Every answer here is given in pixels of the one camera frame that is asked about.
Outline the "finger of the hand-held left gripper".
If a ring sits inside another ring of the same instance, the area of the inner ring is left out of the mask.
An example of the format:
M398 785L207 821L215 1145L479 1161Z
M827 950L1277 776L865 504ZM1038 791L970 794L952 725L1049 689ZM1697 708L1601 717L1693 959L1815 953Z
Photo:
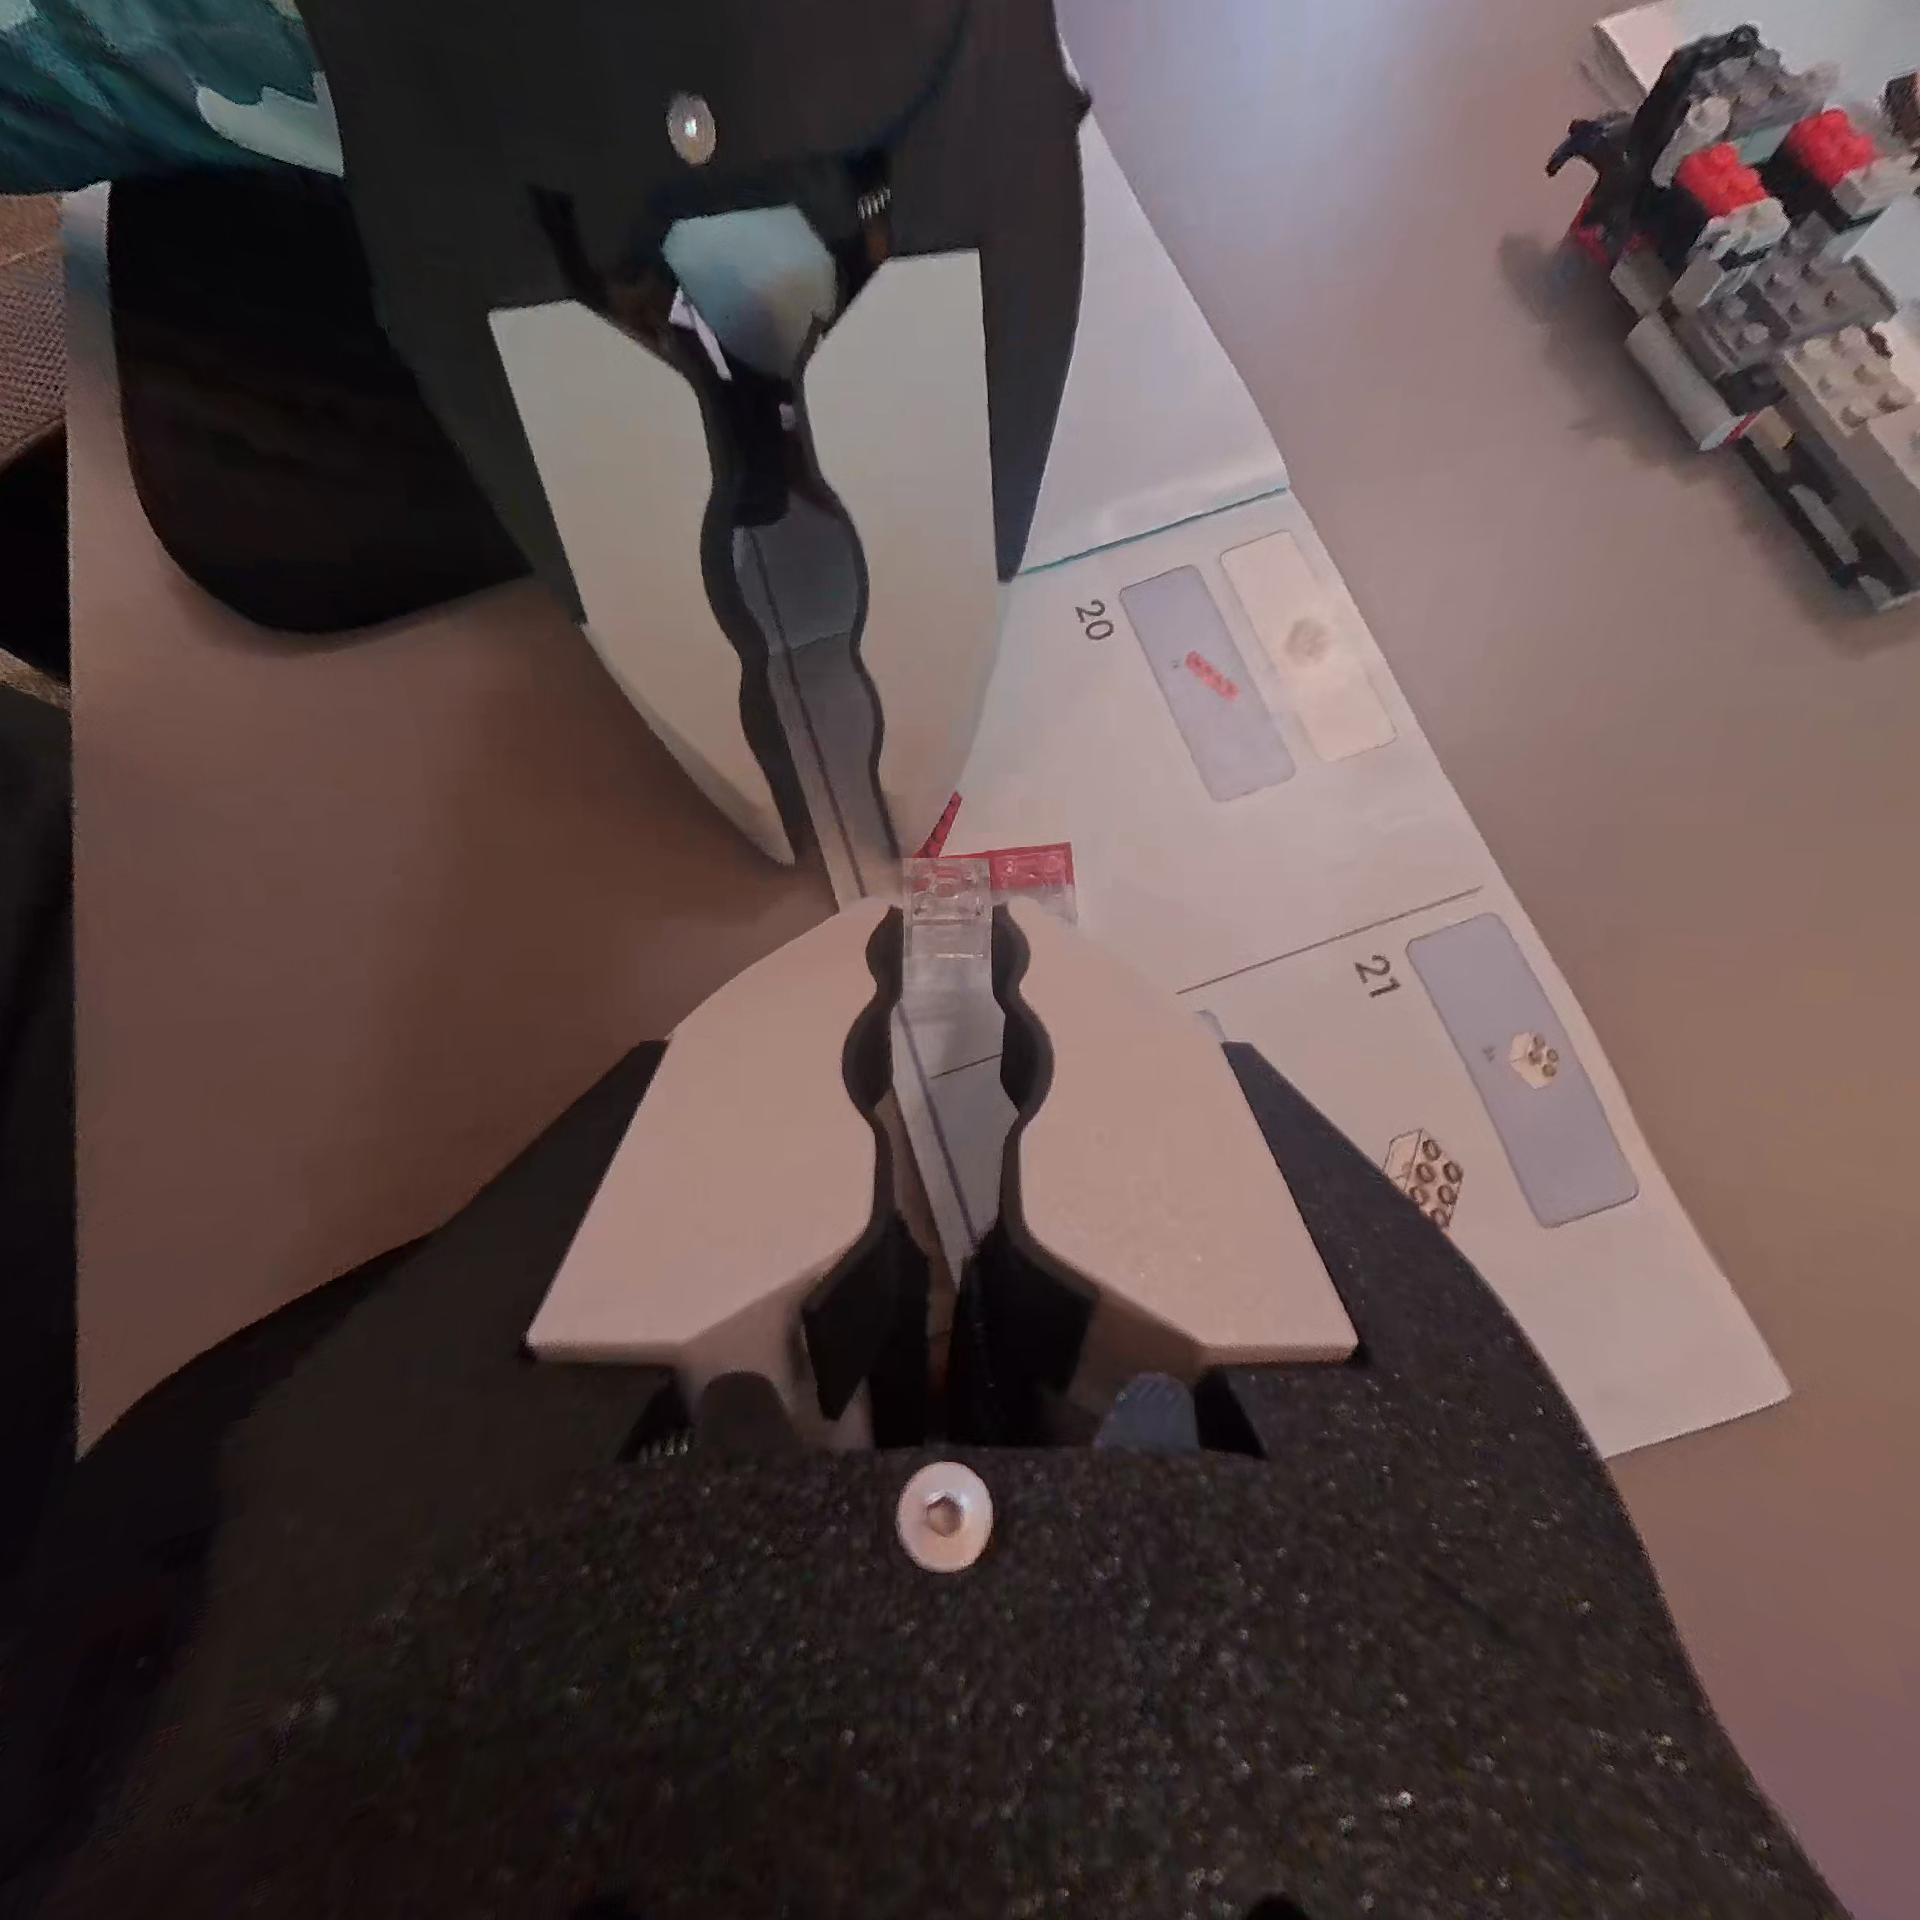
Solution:
M808 452L855 546L853 652L897 842L938 825L996 674L1005 591L983 307L973 249L894 255L797 365Z
M707 803L792 865L742 715L743 662L707 590L714 463L696 383L576 300L498 307L489 327L592 649Z

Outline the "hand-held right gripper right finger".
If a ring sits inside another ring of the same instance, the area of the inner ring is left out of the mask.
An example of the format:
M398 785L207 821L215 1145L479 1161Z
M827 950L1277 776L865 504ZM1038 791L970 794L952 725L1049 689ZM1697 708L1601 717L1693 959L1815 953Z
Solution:
M1228 1048L1040 906L993 909L996 1214L954 1313L954 1436L1086 1443L1139 1377L1340 1365L1360 1335Z

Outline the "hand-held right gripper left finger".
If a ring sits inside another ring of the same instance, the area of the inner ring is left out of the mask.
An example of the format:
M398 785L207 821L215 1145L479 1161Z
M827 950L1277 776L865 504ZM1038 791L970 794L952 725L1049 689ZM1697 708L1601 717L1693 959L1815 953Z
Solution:
M864 899L672 1029L527 1330L553 1363L766 1379L830 1448L928 1436L929 1265L900 1211L901 914Z

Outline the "instruction booklet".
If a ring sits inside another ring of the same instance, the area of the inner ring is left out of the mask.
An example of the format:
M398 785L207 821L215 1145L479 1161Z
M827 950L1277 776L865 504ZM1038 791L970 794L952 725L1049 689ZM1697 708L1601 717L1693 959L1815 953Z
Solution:
M1718 1L1654 1L1612 11L1591 28L1583 71L1607 108L1634 115L1679 48L1755 26L1749 11L1748 3ZM1793 73L1769 41L1758 40L1744 55L1726 53L1703 64L1681 100L1687 108L1719 91L1738 97L1748 81L1766 88Z
M1254 1114L1293 1093L1331 1132L1311 1172L1255 1114L1334 1286L1310 1216L1353 1173L1415 1255L1487 1283L1601 1455L1781 1403L1251 396L1097 123L1078 138L1067 381L971 754L925 840L895 840L878 799L851 528L799 499L735 542L838 904L901 914L905 858L1070 843L1076 918L1054 916L1189 1008ZM958 991L901 976L891 1074L958 1288L1014 1115L999 1048L992 963Z

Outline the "black foam pad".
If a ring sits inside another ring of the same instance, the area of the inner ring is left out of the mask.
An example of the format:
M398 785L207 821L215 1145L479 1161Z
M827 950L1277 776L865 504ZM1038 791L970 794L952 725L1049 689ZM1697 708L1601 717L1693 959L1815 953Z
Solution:
M140 508L227 611L320 637L538 578L584 622L492 326L567 293L531 190L124 178L105 270Z

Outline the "closed instruction booklet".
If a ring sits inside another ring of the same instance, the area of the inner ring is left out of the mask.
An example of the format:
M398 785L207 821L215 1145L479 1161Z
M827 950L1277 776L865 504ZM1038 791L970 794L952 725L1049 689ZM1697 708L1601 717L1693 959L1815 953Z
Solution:
M1612 11L1591 28L1583 71L1607 108L1634 115L1679 48L1755 26L1749 11L1748 3L1718 1L1654 1ZM1681 100L1687 108L1719 91L1738 97L1748 81L1766 88L1793 73L1769 41L1758 40L1744 55L1726 53L1703 64Z

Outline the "toy brick truck model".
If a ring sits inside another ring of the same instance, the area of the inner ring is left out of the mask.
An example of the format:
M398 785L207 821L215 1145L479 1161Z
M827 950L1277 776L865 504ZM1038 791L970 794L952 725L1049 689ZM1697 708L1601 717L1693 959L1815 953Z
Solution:
M1841 591L1916 606L1916 14L1746 3L1634 114L1601 100L1544 160L1588 173L1566 246L1629 311L1627 357L1700 452L1729 450ZM1793 75L1684 106L1769 41Z

